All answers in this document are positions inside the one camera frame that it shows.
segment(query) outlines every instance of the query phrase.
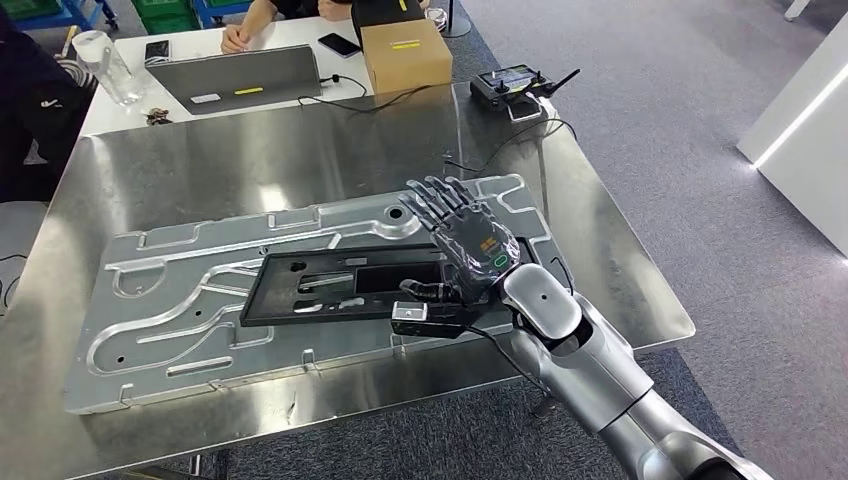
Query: black phone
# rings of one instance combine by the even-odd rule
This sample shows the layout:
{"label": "black phone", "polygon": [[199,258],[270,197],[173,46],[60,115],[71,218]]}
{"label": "black phone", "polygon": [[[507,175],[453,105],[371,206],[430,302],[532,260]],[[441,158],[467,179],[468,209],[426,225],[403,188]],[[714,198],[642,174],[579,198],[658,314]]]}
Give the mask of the black phone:
{"label": "black phone", "polygon": [[342,58],[352,57],[361,50],[359,45],[337,33],[331,33],[325,37],[319,38],[318,43],[338,53]]}
{"label": "black phone", "polygon": [[154,65],[171,59],[171,41],[150,42],[144,47],[144,64]]}

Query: aluminum plate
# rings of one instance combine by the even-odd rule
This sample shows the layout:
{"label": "aluminum plate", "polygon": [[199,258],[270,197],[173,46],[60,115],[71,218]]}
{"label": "aluminum plate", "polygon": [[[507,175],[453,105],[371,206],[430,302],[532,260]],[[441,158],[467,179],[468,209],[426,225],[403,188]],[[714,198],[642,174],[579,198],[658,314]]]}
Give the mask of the aluminum plate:
{"label": "aluminum plate", "polygon": [[[465,184],[568,286],[564,259],[520,176]],[[269,252],[429,241],[398,193],[114,238],[103,253],[65,383],[65,409],[107,412],[473,338],[400,337],[388,318],[239,325]],[[510,327],[510,318],[490,314],[477,325],[497,333]]]}

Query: metal table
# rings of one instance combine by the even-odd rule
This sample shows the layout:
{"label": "metal table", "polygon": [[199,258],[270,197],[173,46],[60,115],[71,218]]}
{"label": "metal table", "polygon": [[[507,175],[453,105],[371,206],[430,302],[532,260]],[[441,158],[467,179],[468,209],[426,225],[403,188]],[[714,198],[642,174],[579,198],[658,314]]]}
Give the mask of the metal table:
{"label": "metal table", "polygon": [[[691,336],[568,129],[543,128],[484,175],[525,178],[577,289],[635,348]],[[65,413],[61,392],[114,235],[395,191],[426,174],[467,177],[444,160],[461,152],[480,165],[515,131],[460,84],[373,115],[312,105],[83,138],[0,323],[4,477],[83,477],[512,378],[491,345],[473,341],[102,415]]]}

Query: robot finger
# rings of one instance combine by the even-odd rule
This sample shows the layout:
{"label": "robot finger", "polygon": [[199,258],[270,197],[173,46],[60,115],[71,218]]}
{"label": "robot finger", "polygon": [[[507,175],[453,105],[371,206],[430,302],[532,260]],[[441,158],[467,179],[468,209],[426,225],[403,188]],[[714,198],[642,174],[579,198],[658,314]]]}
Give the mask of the robot finger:
{"label": "robot finger", "polygon": [[442,201],[437,195],[431,192],[426,186],[424,186],[418,180],[410,180],[406,182],[406,186],[412,189],[413,192],[417,193],[424,203],[430,207],[430,210],[436,214],[436,218],[442,219],[448,215],[448,206],[445,205],[445,202]]}
{"label": "robot finger", "polygon": [[465,188],[465,185],[463,185],[458,178],[447,177],[445,178],[445,182],[447,182],[447,184],[453,188],[462,203],[470,205],[475,201],[474,195],[472,195],[471,192],[469,192],[468,189]]}
{"label": "robot finger", "polygon": [[451,187],[445,185],[445,182],[443,182],[440,178],[429,175],[424,178],[424,183],[435,190],[451,210],[455,211],[462,206],[462,201],[459,199],[459,195],[457,195]]}
{"label": "robot finger", "polygon": [[436,218],[433,217],[426,208],[419,205],[414,198],[405,193],[401,193],[398,195],[398,200],[400,200],[400,203],[408,208],[413,215],[418,217],[418,220],[421,221],[421,224],[424,225],[424,228],[426,228],[428,232],[432,232],[436,228],[436,224],[439,223],[439,221],[436,220]]}

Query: gray laptop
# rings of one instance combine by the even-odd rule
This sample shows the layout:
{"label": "gray laptop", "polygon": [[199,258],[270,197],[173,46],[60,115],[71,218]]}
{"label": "gray laptop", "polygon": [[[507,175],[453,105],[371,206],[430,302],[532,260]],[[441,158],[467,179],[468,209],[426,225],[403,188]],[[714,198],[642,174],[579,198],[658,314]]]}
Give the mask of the gray laptop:
{"label": "gray laptop", "polygon": [[165,62],[147,70],[193,115],[321,95],[309,45]]}

